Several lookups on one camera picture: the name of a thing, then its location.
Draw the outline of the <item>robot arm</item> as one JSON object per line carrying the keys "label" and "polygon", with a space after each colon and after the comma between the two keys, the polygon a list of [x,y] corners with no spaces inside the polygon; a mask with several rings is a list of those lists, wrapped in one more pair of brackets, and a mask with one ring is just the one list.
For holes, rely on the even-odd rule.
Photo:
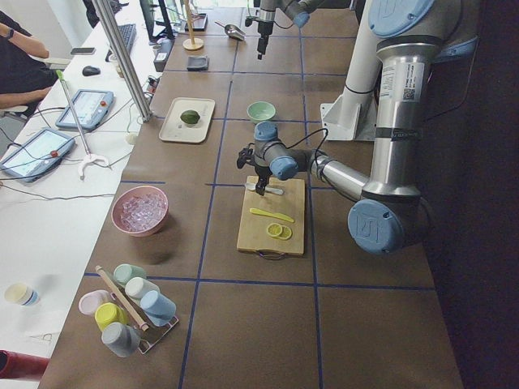
{"label": "robot arm", "polygon": [[323,1],[320,0],[260,0],[254,1],[256,11],[253,15],[246,17],[245,25],[250,27],[253,23],[257,23],[257,32],[259,39],[257,44],[257,58],[263,59],[266,54],[268,41],[272,35],[273,26],[275,24],[276,11],[282,11],[293,24],[298,28],[302,28],[309,20],[310,13],[314,12]]}
{"label": "robot arm", "polygon": [[364,175],[319,149],[286,146],[277,126],[262,121],[238,154],[250,165],[255,190],[313,173],[353,202],[347,222],[356,244],[388,254],[420,242],[431,227],[427,201],[415,184],[427,84],[434,63],[467,57],[477,45],[477,1],[367,1],[342,94],[322,105],[325,138],[352,140],[373,120],[371,172]]}

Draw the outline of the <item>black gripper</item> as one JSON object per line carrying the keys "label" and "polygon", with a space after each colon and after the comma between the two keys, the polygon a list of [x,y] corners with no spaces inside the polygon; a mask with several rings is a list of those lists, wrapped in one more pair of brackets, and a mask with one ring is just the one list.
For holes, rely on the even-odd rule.
{"label": "black gripper", "polygon": [[258,11],[256,15],[246,17],[245,25],[250,27],[253,22],[258,23],[258,33],[260,37],[257,45],[257,58],[263,59],[268,47],[268,38],[272,35],[273,25],[275,21],[275,11]]}
{"label": "black gripper", "polygon": [[238,169],[242,169],[245,165],[250,165],[255,168],[255,173],[259,177],[255,185],[255,192],[258,195],[264,196],[266,186],[271,177],[271,170],[266,162],[255,154],[253,143],[249,143],[238,153],[236,165]]}

